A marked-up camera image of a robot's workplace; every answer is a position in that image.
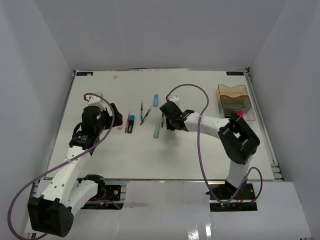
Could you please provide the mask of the blue cap black highlighter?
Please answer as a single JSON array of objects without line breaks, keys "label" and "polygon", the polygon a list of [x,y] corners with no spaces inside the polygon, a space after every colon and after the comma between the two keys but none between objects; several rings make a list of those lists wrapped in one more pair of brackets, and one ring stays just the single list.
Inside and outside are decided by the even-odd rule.
[{"label": "blue cap black highlighter", "polygon": [[128,121],[128,126],[127,126],[127,133],[128,134],[131,134],[133,132],[134,122],[135,122],[135,115],[130,115],[129,121]]}]

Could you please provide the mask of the green correction tape case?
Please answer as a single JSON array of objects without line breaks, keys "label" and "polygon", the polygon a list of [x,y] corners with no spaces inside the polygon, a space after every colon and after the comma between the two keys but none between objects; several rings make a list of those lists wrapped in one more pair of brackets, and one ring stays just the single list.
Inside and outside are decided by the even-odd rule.
[{"label": "green correction tape case", "polygon": [[155,125],[154,132],[153,132],[153,138],[154,138],[154,139],[158,139],[158,138],[159,138],[160,128],[161,128],[160,123],[157,123],[157,124]]}]

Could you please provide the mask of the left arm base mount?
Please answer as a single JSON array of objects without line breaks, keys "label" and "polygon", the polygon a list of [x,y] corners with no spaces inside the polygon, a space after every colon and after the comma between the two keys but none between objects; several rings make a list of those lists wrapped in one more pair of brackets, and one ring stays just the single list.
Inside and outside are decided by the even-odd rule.
[{"label": "left arm base mount", "polygon": [[91,197],[88,201],[94,202],[85,204],[82,210],[121,210],[124,205],[124,199],[121,196],[121,185],[106,185],[102,194]]}]

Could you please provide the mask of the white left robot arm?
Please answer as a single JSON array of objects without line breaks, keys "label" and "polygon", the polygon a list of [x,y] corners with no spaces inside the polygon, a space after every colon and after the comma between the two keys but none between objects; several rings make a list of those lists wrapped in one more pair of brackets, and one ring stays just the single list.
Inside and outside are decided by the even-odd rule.
[{"label": "white left robot arm", "polygon": [[114,103],[109,115],[102,103],[90,103],[83,109],[81,123],[73,131],[63,166],[59,167],[49,185],[31,197],[27,210],[31,228],[36,232],[65,237],[71,230],[77,212],[94,198],[105,196],[104,178],[88,174],[79,178],[82,168],[92,157],[100,135],[123,123],[123,116]]}]

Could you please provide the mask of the pink cap black highlighter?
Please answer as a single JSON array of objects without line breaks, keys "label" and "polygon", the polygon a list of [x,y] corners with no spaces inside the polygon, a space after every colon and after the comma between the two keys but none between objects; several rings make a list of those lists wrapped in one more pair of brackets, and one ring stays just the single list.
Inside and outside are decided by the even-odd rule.
[{"label": "pink cap black highlighter", "polygon": [[236,116],[244,118],[244,114],[241,113],[241,112],[227,112],[227,113],[224,113],[224,117],[228,118],[228,119],[230,119],[232,117],[236,117]]}]

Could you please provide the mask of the blue correction tape case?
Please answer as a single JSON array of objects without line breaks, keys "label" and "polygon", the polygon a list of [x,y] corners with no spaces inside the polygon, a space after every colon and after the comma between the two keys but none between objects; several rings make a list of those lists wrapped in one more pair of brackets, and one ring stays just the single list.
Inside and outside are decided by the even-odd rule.
[{"label": "blue correction tape case", "polygon": [[159,105],[159,95],[155,94],[153,97],[153,106],[157,107]]}]

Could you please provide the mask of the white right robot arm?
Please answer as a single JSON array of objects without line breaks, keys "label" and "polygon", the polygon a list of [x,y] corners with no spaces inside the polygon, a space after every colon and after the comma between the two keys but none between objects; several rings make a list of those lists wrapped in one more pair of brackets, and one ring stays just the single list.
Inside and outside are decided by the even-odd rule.
[{"label": "white right robot arm", "polygon": [[196,132],[221,141],[230,166],[226,183],[226,195],[236,200],[244,193],[248,170],[253,155],[257,152],[260,139],[238,115],[230,118],[202,116],[194,110],[181,111],[174,101],[167,101],[160,107],[165,116],[168,130]]}]

